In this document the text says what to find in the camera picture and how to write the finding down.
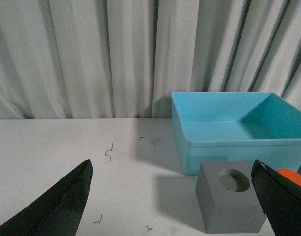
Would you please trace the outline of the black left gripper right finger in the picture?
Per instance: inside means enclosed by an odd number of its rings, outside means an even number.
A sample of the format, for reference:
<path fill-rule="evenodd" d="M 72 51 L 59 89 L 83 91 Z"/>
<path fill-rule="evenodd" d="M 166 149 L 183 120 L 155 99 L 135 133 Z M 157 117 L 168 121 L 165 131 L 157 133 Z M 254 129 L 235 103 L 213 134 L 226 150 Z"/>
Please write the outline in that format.
<path fill-rule="evenodd" d="M 256 160 L 251 181 L 276 236 L 301 236 L 301 186 Z"/>

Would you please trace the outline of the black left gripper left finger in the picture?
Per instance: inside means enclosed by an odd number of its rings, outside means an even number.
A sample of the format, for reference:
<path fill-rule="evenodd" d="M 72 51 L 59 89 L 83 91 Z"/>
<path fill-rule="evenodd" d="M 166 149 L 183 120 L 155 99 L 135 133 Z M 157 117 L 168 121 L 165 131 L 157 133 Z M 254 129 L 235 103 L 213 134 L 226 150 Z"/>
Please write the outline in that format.
<path fill-rule="evenodd" d="M 83 161 L 25 209 L 0 225 L 0 236 L 76 235 L 92 176 L 92 162 Z"/>

